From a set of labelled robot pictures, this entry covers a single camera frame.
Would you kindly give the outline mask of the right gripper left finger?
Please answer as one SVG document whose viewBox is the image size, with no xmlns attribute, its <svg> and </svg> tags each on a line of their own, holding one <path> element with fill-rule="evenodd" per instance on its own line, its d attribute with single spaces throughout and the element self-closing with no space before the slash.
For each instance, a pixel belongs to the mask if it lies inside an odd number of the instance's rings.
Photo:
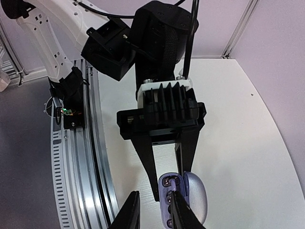
<svg viewBox="0 0 305 229">
<path fill-rule="evenodd" d="M 140 228 L 140 192 L 132 191 L 110 229 L 139 229 Z"/>
</svg>

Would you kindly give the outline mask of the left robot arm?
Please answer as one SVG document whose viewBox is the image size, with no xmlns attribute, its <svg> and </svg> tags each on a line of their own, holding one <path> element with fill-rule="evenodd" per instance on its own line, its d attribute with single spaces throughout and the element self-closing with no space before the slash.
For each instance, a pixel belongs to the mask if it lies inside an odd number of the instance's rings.
<svg viewBox="0 0 305 229">
<path fill-rule="evenodd" d="M 197 101 L 189 72 L 199 1 L 191 11 L 152 0 L 133 15 L 102 11 L 87 0 L 3 0 L 5 15 L 34 42 L 48 73 L 51 94 L 81 115 L 79 69 L 63 53 L 54 21 L 96 70 L 120 81 L 135 69 L 137 109 L 119 111 L 117 124 L 131 140 L 159 200 L 153 145 L 176 144 L 180 174 L 191 171 L 206 109 Z"/>
</svg>

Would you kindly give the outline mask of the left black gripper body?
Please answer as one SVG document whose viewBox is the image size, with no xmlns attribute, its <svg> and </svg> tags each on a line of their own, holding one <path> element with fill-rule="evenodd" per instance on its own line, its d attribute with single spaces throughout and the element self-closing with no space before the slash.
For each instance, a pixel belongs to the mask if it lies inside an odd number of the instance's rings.
<svg viewBox="0 0 305 229">
<path fill-rule="evenodd" d="M 146 109 L 117 112 L 117 124 L 124 140 L 148 137 L 152 143 L 168 144 L 190 138 L 194 141 L 204 126 L 204 103 L 183 110 L 157 111 Z"/>
</svg>

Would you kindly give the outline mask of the purple earbud charging case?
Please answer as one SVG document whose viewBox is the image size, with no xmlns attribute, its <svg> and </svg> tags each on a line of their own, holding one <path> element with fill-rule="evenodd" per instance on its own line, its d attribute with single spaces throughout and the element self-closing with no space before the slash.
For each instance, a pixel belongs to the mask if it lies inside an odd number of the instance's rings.
<svg viewBox="0 0 305 229">
<path fill-rule="evenodd" d="M 166 229 L 204 229 L 207 194 L 192 172 L 163 174 L 158 181 L 161 219 Z"/>
</svg>

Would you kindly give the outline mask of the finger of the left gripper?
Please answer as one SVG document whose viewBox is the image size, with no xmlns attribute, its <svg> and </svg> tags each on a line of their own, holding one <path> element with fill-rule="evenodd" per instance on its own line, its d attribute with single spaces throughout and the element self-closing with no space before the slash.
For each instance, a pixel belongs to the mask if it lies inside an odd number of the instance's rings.
<svg viewBox="0 0 305 229">
<path fill-rule="evenodd" d="M 198 130 L 192 130 L 178 134 L 175 142 L 175 154 L 178 172 L 181 176 L 184 172 L 191 172 L 199 133 Z"/>
<path fill-rule="evenodd" d="M 159 189 L 151 138 L 132 138 L 131 142 L 148 176 L 154 200 L 159 202 Z"/>
</svg>

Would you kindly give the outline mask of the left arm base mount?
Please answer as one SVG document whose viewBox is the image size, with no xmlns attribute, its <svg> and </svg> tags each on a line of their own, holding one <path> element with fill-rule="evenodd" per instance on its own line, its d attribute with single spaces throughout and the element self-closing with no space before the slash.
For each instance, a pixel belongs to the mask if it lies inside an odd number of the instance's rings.
<svg viewBox="0 0 305 229">
<path fill-rule="evenodd" d="M 85 127 L 82 72 L 73 66 L 66 78 L 58 83 L 49 80 L 50 93 L 55 105 L 55 123 L 65 130 Z"/>
</svg>

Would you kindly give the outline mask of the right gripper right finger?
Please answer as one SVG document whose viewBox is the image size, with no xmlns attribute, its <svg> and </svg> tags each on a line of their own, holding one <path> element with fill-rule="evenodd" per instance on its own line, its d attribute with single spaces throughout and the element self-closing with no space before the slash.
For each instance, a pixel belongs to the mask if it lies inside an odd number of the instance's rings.
<svg viewBox="0 0 305 229">
<path fill-rule="evenodd" d="M 178 191 L 171 193 L 171 217 L 173 229 L 204 229 L 184 197 Z"/>
</svg>

